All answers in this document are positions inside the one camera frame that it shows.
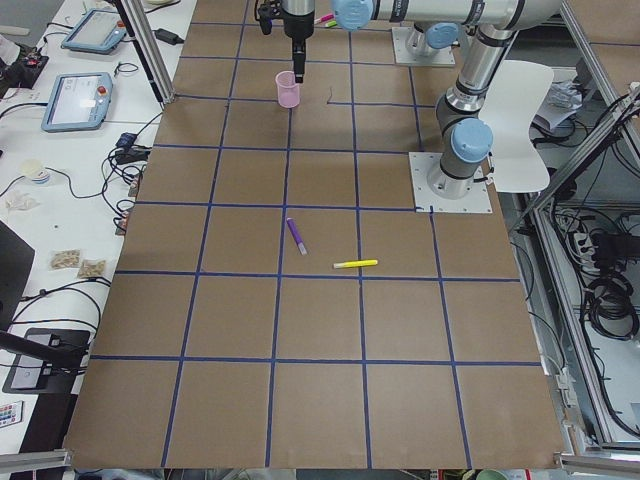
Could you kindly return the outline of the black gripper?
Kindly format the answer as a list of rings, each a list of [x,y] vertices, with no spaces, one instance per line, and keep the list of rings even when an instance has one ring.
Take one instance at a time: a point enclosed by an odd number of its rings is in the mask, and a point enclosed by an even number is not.
[[[313,35],[314,0],[283,0],[282,19],[285,34],[291,39],[308,39]],[[293,72],[296,83],[304,82],[305,41],[293,40]]]

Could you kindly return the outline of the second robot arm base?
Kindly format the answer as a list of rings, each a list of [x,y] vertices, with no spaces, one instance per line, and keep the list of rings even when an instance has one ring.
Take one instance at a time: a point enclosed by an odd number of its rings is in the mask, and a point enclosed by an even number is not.
[[[458,40],[456,23],[420,23],[393,27],[395,63],[404,66],[454,67],[453,44]]]

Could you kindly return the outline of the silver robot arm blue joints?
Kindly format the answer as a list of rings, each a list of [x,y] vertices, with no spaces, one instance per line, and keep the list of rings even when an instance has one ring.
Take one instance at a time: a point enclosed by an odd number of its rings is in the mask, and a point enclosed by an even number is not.
[[[338,25],[356,31],[372,20],[390,23],[451,22],[474,26],[475,36],[456,82],[436,105],[444,152],[427,175],[431,191],[458,200],[467,195],[492,149],[493,133],[478,118],[487,90],[521,30],[558,12],[558,1],[333,1]]]

